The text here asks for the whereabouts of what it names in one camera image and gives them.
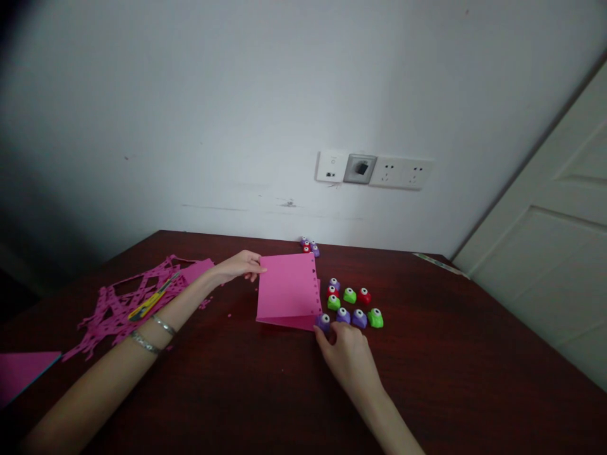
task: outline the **wall plate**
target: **wall plate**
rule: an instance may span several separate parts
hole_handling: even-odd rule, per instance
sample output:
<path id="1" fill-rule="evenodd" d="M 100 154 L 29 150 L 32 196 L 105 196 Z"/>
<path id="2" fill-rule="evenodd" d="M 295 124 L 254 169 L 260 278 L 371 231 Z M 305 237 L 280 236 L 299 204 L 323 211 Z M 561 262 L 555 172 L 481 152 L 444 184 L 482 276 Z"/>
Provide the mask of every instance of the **wall plate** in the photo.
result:
<path id="1" fill-rule="evenodd" d="M 348 155 L 339 150 L 323 150 L 319 152 L 316 180 L 340 182 L 346 171 Z"/>
<path id="2" fill-rule="evenodd" d="M 343 176 L 344 182 L 366 185 L 371 180 L 376 161 L 377 157 L 373 155 L 350 154 L 346 172 Z"/>
<path id="3" fill-rule="evenodd" d="M 369 186 L 421 190 L 426 184 L 433 166 L 434 161 L 432 160 L 377 157 Z"/>

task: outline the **wooden table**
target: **wooden table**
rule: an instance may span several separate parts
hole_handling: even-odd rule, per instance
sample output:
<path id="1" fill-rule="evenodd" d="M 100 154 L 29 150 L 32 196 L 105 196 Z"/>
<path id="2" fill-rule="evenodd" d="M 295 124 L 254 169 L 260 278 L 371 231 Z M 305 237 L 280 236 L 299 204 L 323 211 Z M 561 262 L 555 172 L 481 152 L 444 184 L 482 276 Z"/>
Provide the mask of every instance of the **wooden table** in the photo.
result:
<path id="1" fill-rule="evenodd" d="M 218 262 L 244 248 L 300 252 L 296 242 L 159 231 L 6 324 L 0 351 L 68 351 L 101 286 L 172 253 Z M 426 453 L 607 453 L 607 394 L 479 286 L 410 253 L 331 245 L 321 253 L 323 289 L 332 276 L 365 286 L 382 311 L 385 327 L 365 334 Z M 381 452 L 313 335 L 255 322 L 256 287 L 239 279 L 215 290 L 86 451 Z M 5 409 L 4 431 L 22 437 L 109 345 L 89 362 L 55 364 Z"/>

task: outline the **pink cardstock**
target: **pink cardstock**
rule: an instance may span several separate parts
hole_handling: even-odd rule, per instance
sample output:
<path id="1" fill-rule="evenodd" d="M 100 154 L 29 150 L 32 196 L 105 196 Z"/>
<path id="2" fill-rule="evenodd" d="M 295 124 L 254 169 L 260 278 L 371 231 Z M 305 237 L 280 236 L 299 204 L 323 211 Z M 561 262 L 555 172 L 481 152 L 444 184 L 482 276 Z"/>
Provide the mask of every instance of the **pink cardstock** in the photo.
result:
<path id="1" fill-rule="evenodd" d="M 0 354 L 0 409 L 17 398 L 59 357 L 60 352 Z"/>
<path id="2" fill-rule="evenodd" d="M 258 322 L 312 331 L 322 313 L 320 280 L 313 253 L 266 256 L 259 276 Z"/>
<path id="3" fill-rule="evenodd" d="M 196 278 L 198 278 L 204 272 L 209 269 L 212 269 L 213 266 L 214 264 L 211 259 L 205 259 L 204 261 L 196 261 L 188 268 L 183 269 L 181 271 L 181 276 L 184 277 L 188 285 L 190 285 L 194 281 L 196 281 Z"/>

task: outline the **white door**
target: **white door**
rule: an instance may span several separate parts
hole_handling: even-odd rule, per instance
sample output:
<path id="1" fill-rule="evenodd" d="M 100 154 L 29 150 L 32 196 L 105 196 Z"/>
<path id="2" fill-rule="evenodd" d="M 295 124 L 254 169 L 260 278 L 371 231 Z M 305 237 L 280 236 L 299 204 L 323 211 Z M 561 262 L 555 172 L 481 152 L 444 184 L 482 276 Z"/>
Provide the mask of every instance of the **white door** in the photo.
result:
<path id="1" fill-rule="evenodd" d="M 454 263 L 607 391 L 607 64 Z"/>

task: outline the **bangle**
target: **bangle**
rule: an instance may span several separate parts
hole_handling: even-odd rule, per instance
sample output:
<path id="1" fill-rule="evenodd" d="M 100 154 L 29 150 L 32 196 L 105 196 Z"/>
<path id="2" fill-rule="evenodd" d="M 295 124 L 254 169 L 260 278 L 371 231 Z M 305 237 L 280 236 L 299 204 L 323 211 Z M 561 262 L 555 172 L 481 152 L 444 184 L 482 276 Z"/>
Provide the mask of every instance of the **bangle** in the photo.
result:
<path id="1" fill-rule="evenodd" d="M 153 344 L 149 344 L 137 331 L 131 332 L 131 338 L 138 342 L 146 351 L 150 351 L 152 354 L 158 355 L 162 352 L 161 349 L 158 349 Z"/>
<path id="2" fill-rule="evenodd" d="M 172 328 L 170 325 L 168 325 L 165 321 L 163 321 L 162 319 L 160 319 L 158 316 L 156 315 L 152 315 L 152 319 L 154 319 L 158 324 L 160 324 L 160 326 L 166 330 L 167 332 L 169 332 L 171 334 L 171 336 L 175 336 L 175 334 L 177 332 L 175 332 L 175 329 Z"/>

